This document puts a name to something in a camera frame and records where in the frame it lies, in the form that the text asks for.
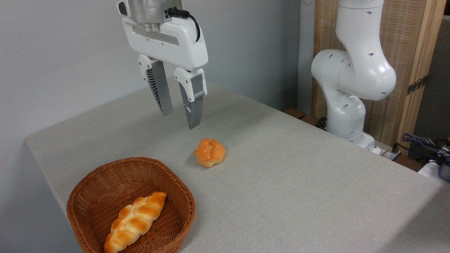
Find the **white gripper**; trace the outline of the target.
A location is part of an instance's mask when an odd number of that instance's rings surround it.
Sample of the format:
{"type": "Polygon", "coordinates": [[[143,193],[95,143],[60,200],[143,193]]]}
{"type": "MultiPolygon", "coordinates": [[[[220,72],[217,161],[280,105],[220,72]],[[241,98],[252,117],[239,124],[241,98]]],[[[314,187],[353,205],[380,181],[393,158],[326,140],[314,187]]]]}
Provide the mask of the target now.
{"type": "Polygon", "coordinates": [[[208,63],[204,34],[197,40],[191,19],[172,18],[159,32],[148,32],[140,24],[123,17],[122,24],[131,48],[140,53],[138,63],[163,116],[173,112],[163,62],[177,66],[174,71],[181,92],[189,129],[201,122],[207,83],[202,67],[208,63]]]}

